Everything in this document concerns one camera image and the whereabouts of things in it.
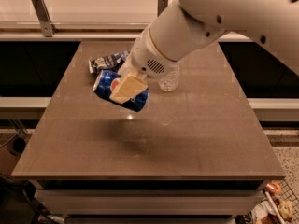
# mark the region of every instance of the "brown tabletop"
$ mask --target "brown tabletop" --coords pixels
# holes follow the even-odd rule
[[[284,173],[217,43],[190,54],[174,92],[149,82],[136,113],[98,98],[88,60],[133,42],[82,42],[13,176],[25,179],[280,179]]]

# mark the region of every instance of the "table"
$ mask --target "table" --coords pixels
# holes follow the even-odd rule
[[[248,212],[284,172],[219,45],[186,58],[174,92],[149,81],[136,113],[98,98],[88,60],[133,41],[84,41],[13,172],[52,213]]]

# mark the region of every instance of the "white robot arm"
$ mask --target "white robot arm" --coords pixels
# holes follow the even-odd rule
[[[231,31],[249,37],[299,75],[299,0],[174,1],[135,41],[120,73],[163,77],[186,54]],[[116,92],[110,98],[118,102]],[[128,99],[133,94],[128,91]]]

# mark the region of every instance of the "clear plastic bottle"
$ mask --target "clear plastic bottle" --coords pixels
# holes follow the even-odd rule
[[[158,80],[158,85],[162,91],[174,91],[179,82],[179,66],[169,72],[165,77]]]

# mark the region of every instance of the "blue can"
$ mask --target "blue can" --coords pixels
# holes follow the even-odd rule
[[[131,98],[129,101],[123,104],[116,103],[110,100],[109,97],[112,92],[111,87],[113,87],[113,81],[120,78],[121,75],[119,75],[116,72],[110,70],[102,70],[94,83],[93,92],[95,92],[96,95],[102,99],[110,101],[116,105],[120,105],[122,107],[134,110],[135,112],[139,112],[147,102],[147,99],[149,97],[149,89],[145,89],[136,97]]]

